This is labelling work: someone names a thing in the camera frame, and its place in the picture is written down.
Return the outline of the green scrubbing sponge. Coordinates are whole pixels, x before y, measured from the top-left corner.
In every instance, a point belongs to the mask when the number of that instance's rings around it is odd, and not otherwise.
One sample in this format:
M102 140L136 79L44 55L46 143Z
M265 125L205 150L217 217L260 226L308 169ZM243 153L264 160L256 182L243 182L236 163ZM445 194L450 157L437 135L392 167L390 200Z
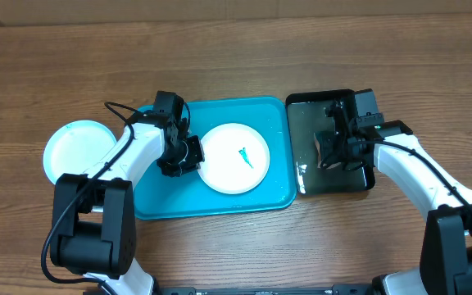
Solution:
M317 168L324 169L327 164L326 158L333 151L334 141L325 136L325 132L315 133L314 141L317 151Z

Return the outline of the pink white plate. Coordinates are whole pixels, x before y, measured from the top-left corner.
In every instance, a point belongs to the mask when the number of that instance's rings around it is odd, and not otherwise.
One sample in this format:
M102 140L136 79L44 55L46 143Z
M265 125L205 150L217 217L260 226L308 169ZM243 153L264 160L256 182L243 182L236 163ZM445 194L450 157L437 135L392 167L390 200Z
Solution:
M204 161L198 174L218 193L240 194L257 187L270 167L270 149L253 128L228 123L216 126L201 139Z

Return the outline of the light blue plate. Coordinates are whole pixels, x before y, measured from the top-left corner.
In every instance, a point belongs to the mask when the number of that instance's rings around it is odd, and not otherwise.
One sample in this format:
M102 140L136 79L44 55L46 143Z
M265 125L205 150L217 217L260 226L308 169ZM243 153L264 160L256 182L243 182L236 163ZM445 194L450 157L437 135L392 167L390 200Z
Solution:
M43 169L55 184L65 173L79 175L102 159L116 144L114 134L101 123L77 120L61 127L43 151Z

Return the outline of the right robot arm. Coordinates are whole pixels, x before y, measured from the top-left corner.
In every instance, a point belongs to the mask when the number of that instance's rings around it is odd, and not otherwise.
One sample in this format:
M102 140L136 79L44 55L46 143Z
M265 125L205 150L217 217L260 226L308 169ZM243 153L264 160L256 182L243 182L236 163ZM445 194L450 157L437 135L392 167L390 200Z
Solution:
M472 294L472 190L449 175L400 120L374 107L349 113L333 102L320 144L321 167L353 163L389 177L425 219L418 267L374 279L374 294Z

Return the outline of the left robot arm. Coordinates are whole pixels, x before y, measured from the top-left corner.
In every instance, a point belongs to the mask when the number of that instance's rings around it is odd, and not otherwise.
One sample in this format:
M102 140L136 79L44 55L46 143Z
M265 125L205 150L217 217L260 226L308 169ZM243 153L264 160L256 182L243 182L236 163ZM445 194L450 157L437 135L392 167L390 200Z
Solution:
M95 166L57 180L52 228L41 257L49 280L94 283L105 294L156 291L154 278L134 258L134 189L153 163L170 177L198 169L203 155L189 126L190 118L179 113L136 111Z

